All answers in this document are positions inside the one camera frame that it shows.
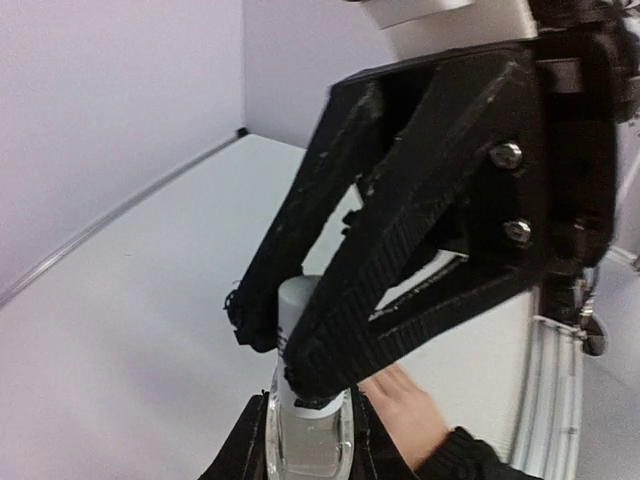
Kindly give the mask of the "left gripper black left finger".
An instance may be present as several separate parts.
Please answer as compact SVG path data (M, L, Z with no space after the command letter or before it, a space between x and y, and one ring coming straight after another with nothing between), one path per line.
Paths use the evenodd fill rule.
M252 396L200 480L265 478L265 393Z

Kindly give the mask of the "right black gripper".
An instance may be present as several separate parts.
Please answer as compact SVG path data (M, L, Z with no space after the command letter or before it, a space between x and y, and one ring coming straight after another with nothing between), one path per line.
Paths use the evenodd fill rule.
M541 314L575 320L590 291L574 291L596 268L614 229L617 123L639 103L639 43L626 28L634 6L620 1L527 1L537 36L451 49L369 69L341 82L375 80L384 114L374 152L361 174L369 196L400 146L410 157L429 137L428 106L461 104L463 79L489 114L453 135L477 179L430 209L430 230L407 258L405 280L465 228L471 249L433 278L373 313L376 320L465 320L534 282Z

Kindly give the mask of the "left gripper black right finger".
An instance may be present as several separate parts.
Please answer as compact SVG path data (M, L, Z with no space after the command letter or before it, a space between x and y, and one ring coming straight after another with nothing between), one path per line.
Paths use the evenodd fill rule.
M398 452L369 399L351 391L354 446L349 478L353 480L406 480L415 475Z

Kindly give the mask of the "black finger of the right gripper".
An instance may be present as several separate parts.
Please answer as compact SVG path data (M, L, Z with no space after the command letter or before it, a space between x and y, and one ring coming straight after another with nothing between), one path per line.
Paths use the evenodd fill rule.
M376 320L373 313L433 278L452 262L466 262L471 249L465 228L405 280L407 258L430 230L430 209L441 208L456 189L477 179L463 166L470 157L453 149L453 135L486 118L486 101L476 101L463 79L454 86L461 104L438 111L428 106L423 121L429 137L410 157L400 146L388 155L388 169L362 207L347 217L343 242L326 268L284 351L285 376L306 400L327 399L390 365L425 342L465 322Z
M357 177L381 159L385 106L375 80L341 82L328 102L284 201L239 285L225 301L239 344L258 353L277 345L277 296L302 264L329 216Z

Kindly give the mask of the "clear nail polish bottle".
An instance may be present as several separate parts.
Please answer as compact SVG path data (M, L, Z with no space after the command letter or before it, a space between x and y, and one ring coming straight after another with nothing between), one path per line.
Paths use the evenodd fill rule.
M350 476L354 456L351 393L320 410L299 408L274 373L266 412L265 455L269 479L340 479Z

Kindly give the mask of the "white nail polish cap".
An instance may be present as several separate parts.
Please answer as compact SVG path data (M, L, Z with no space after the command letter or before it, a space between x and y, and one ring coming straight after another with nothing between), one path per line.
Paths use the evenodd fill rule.
M285 379L285 348L319 280L318 275L298 276L286 280L278 289L278 359L272 387L280 407L288 414L304 420L320 420L335 415L345 399L345 393L342 392L331 400L301 400Z

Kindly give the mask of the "black sleeved forearm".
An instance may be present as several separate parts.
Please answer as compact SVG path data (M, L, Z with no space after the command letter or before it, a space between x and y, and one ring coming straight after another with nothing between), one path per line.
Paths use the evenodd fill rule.
M535 480L501 461L494 449L462 427L450 432L444 442L414 470L426 480Z

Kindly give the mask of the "person's bare hand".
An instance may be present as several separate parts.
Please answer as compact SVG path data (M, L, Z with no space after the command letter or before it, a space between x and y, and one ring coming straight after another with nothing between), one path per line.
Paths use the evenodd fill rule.
M359 383L405 463L416 471L447 439L450 428L429 393L398 364Z

